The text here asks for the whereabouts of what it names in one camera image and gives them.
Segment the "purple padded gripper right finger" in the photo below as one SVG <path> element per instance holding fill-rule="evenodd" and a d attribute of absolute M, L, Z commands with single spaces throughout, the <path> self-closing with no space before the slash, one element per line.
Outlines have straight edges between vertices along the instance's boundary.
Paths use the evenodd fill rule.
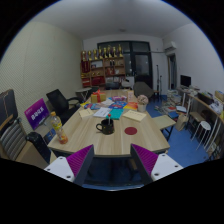
<path fill-rule="evenodd" d="M 182 169 L 182 166 L 166 153 L 156 154 L 135 144 L 131 145 L 130 153 L 144 185 Z"/>

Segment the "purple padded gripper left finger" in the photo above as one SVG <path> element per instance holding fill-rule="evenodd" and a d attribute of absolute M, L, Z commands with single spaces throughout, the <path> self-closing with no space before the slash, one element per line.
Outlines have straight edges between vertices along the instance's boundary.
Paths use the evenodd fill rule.
<path fill-rule="evenodd" d="M 68 157 L 59 156 L 45 171 L 82 186 L 94 157 L 94 145 L 89 145 Z"/>

